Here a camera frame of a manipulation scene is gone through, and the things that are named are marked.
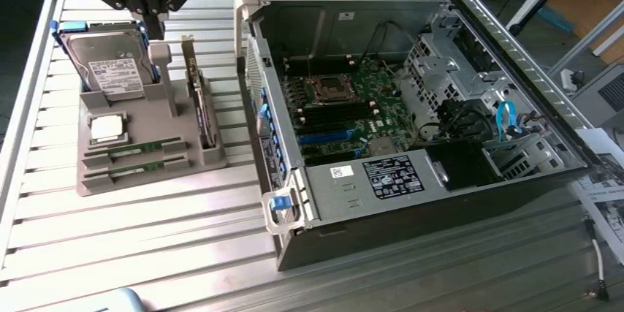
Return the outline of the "silver hard disk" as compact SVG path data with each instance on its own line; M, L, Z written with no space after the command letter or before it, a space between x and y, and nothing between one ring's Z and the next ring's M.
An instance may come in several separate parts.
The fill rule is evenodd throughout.
M60 39L88 91L111 102L144 97L155 69L138 28L63 33Z

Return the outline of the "green motherboard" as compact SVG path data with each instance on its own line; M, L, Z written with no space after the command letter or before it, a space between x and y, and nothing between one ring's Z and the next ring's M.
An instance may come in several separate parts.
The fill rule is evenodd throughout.
M296 73L290 67L286 75L280 78L296 142L308 167L374 157L368 152L368 143L378 137L392 137L399 152L407 151L416 141L415 117L406 107L402 90L384 62L379 59L366 59L360 64L355 62L351 64L354 66L344 72L332 67L328 72L320 74L307 72L304 75ZM296 116L303 107L324 106L311 103L306 79L311 76L339 74L346 74L352 79L358 94L358 100L352 102L367 102L372 108L372 116L359 121L327 123L316 126L299 124ZM316 145L300 145L299 143L299 136L343 130L352 133L348 141Z

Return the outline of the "silver chipset heatsink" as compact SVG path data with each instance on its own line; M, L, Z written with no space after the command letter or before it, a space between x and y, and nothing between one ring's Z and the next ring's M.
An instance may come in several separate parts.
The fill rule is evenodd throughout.
M398 153L399 148L395 145L394 138L390 136L374 138L368 143L368 152L372 156L384 156Z

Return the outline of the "green RAM stick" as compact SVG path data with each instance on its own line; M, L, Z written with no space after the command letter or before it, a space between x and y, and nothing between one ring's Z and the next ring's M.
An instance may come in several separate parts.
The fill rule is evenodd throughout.
M107 150L110 157L123 157L139 153L151 153L162 150L163 142L146 142L139 144L124 145L122 147L111 148Z
M142 172L154 172L164 168L164 162L163 161L152 161L148 163L122 167L118 169L114 169L108 172L108 175L112 178L120 178L127 175L134 175Z

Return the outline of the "printed paper sheets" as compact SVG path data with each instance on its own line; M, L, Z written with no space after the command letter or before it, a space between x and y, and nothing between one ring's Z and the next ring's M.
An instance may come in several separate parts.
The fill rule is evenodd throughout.
M579 129L576 132L598 155L600 164L570 185L570 189L624 265L624 150L603 129Z

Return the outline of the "black open PC case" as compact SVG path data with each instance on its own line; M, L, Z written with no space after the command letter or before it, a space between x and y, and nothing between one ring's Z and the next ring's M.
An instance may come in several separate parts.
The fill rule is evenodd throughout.
M576 132L590 128L588 120L480 0L234 0L234 10L260 203L279 270L500 216L598 168L598 155ZM332 67L344 72L351 62L379 59L399 87L408 52L428 33L454 39L474 67L499 71L500 79L482 98L443 101L436 121L420 123L411 112L416 141L399 153L482 142L503 181L327 224L307 190L308 166L280 78L290 67L302 75ZM288 210L271 211L278 196L290 196Z

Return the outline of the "pale blue rounded cap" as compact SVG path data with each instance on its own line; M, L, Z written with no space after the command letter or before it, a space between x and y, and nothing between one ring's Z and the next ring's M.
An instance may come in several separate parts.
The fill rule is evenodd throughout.
M147 312L143 300L130 288L120 288L88 297L78 305L78 312Z

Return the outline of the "CPU socket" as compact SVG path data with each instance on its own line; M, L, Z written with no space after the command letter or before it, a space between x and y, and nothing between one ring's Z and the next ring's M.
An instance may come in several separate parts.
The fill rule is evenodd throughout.
M318 75L306 79L306 87L315 105L339 104L358 100L352 79L346 74Z

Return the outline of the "grey parts rack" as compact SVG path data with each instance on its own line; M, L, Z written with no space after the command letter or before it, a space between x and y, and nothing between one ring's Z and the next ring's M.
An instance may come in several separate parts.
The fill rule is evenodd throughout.
M199 140L195 104L184 78L171 80L168 45L152 44L151 62L162 74L160 83L147 85L144 97L119 102L104 102L99 92L83 93L79 105L76 192L82 197L146 185L162 180L218 170L227 165L224 141L214 106L212 89L206 79L206 102L216 147L203 149ZM91 136L95 117L120 115L123 134L116 140L96 142ZM163 142L162 150L123 157L110 157L107 150L124 145ZM114 169L163 161L164 168L112 178Z

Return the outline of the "grey computer tower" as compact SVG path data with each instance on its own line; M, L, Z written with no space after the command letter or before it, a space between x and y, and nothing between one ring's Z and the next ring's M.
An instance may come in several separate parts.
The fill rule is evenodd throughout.
M624 63L604 69L578 90L572 103L595 127L624 129Z

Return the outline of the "white power strip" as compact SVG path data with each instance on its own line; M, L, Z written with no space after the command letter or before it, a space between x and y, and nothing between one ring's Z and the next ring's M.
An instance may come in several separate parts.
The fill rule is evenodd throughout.
M584 71L563 69L560 71L563 89L570 93L575 93L584 86L584 77Z

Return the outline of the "blue disk carrier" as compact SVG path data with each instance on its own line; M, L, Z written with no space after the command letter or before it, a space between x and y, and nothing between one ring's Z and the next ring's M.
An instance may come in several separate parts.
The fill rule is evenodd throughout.
M87 23L86 21L67 21L67 22L60 23L58 21L54 21L51 23L51 26L52 26L52 37L56 40L58 44L60 45L60 48L66 54L67 54L67 51L66 51L64 44L60 39L60 35L63 33L74 33L74 32L83 32L83 31L112 31L115 29L138 28L143 33L143 37L146 39L146 43L148 47L147 33L144 30L144 27L136 21L116 22L116 23ZM154 83L156 82L158 82L158 72L155 69L155 82ZM88 91L86 88L83 79L82 79L82 85L83 85L83 89Z

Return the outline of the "silver CPU chip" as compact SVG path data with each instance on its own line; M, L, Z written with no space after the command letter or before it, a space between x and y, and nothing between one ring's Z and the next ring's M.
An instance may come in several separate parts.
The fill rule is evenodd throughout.
M116 140L123 134L123 117L107 115L95 117L91 122L91 136L96 142Z

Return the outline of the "grey power supply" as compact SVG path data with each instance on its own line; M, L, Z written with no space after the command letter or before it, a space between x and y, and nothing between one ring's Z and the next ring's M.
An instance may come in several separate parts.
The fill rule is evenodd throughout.
M335 223L444 199L424 150L307 168L318 217Z

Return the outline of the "black fan shroud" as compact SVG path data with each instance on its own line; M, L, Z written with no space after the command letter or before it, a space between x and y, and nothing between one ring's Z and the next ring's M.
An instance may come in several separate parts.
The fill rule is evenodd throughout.
M426 147L434 164L442 166L444 187L450 191L487 186L503 181L503 176L484 152L483 143L471 140L444 142Z

